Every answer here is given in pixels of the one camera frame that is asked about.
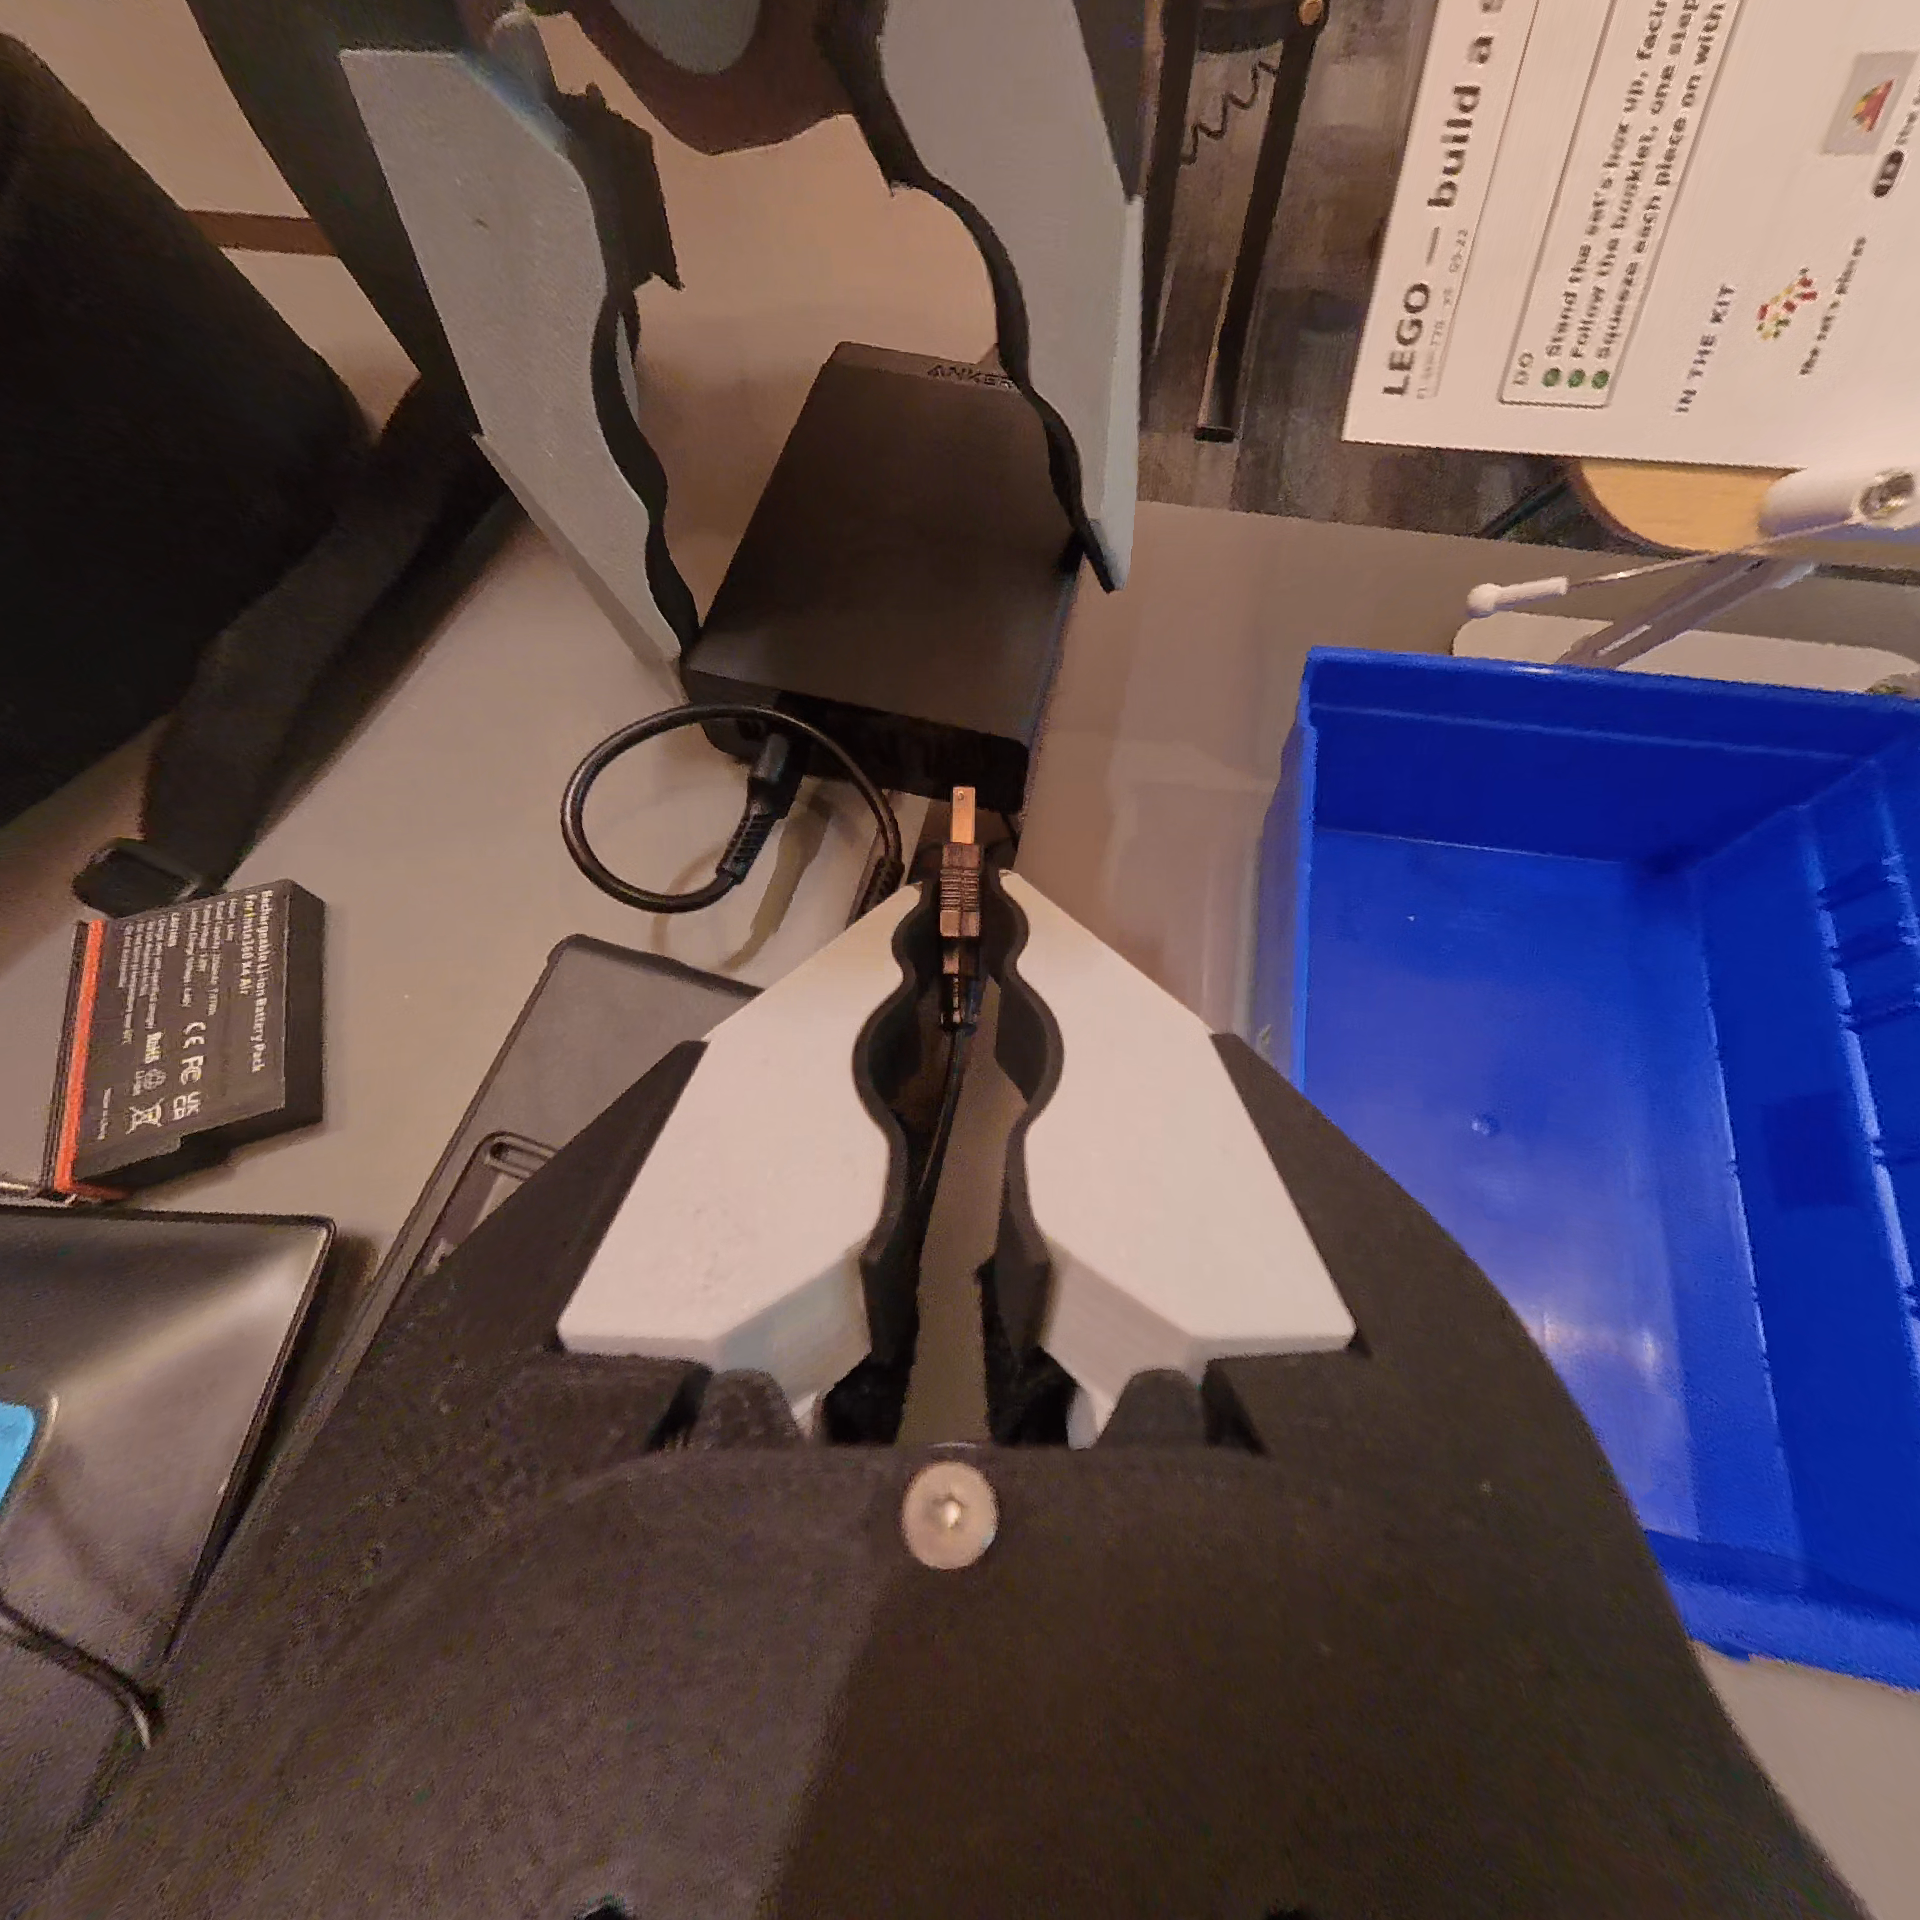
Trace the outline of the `blue plastic bin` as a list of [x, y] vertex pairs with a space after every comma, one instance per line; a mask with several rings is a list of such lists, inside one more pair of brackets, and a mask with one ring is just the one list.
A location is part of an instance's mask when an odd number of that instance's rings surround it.
[[1251, 1040], [1477, 1261], [1689, 1634], [1918, 1682], [1915, 700], [1314, 650]]

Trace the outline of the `black charger block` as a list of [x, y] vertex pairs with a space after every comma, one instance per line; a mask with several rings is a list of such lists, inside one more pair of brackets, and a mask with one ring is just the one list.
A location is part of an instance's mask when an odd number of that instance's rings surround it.
[[795, 714], [886, 791], [966, 785], [1017, 819], [1082, 563], [1008, 378], [841, 344], [680, 679], [692, 704]]

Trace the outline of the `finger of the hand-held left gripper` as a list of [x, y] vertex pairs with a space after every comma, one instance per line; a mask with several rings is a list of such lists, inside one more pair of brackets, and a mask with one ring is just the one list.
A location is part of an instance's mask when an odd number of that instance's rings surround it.
[[640, 428], [636, 298], [680, 287], [651, 138], [557, 85], [530, 17], [341, 65], [480, 451], [632, 650], [673, 666], [700, 612]]
[[1053, 491], [1116, 593], [1136, 532], [1145, 215], [1121, 170], [1084, 9], [886, 4], [877, 76], [910, 184], [977, 242], [998, 369], [1036, 412]]

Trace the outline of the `black backpack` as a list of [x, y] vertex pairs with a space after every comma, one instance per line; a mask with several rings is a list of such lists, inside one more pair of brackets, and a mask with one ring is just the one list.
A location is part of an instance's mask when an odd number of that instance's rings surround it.
[[457, 384], [372, 429], [20, 40], [2, 56], [2, 803], [157, 727], [76, 898], [220, 891], [460, 596], [508, 511]]

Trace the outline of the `white document stand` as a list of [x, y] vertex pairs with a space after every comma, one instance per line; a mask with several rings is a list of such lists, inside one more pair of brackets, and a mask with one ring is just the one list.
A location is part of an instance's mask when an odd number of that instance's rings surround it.
[[1566, 571], [1470, 593], [1454, 659], [1867, 693], [1915, 704], [1915, 641], [1763, 636], [1801, 586], [1897, 586], [1915, 608], [1915, 451], [1803, 471], [1581, 467], [1605, 522], [1669, 551], [1576, 586]]

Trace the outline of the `black tripod leg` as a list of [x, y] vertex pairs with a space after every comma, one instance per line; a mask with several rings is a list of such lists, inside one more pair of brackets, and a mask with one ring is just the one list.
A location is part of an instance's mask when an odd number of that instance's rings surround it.
[[[1224, 144], [1242, 117], [1256, 117], [1260, 140], [1236, 226], [1236, 252], [1217, 301], [1208, 373], [1194, 437], [1234, 443], [1242, 437], [1243, 373], [1257, 321], [1260, 287], [1283, 191], [1294, 156], [1307, 80], [1330, 8], [1325, 2], [1160, 4], [1160, 53], [1142, 144], [1142, 348], [1147, 369], [1160, 344], [1168, 289], [1168, 249], [1184, 170], [1208, 146]], [[1200, 56], [1249, 57], [1243, 83], [1224, 87], [1211, 113], [1194, 108]]]

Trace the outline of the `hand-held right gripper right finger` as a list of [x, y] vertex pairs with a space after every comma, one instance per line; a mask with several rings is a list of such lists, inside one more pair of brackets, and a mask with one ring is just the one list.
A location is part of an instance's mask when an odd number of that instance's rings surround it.
[[987, 897], [1008, 1138], [998, 1323], [1066, 1376], [1093, 1444], [1131, 1381], [1341, 1354], [1356, 1321], [1240, 1092], [1220, 1036], [1021, 875]]

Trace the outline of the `black charging case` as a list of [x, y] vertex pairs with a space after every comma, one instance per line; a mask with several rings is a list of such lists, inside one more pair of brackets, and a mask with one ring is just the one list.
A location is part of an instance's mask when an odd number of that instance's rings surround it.
[[757, 997], [745, 981], [588, 936], [563, 939], [385, 1255], [356, 1330], [376, 1330], [508, 1199], [684, 1042]]

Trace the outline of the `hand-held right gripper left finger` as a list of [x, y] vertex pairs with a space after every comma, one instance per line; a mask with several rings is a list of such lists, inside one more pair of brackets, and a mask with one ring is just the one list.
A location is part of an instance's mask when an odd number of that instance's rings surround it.
[[907, 1143], [923, 889], [894, 891], [700, 1044], [579, 1287], [566, 1354], [770, 1376], [798, 1408], [916, 1330]]

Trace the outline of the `printed instruction sheet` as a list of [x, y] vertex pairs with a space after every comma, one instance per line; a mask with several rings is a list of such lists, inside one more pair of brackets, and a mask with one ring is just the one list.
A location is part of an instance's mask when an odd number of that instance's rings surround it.
[[1345, 437], [1915, 453], [1915, 2], [1442, 2]]

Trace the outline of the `smartphone in grey case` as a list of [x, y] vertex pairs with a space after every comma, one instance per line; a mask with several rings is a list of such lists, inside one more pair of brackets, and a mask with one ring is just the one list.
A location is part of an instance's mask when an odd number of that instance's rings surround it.
[[4, 1874], [58, 1849], [232, 1531], [320, 1217], [4, 1207]]

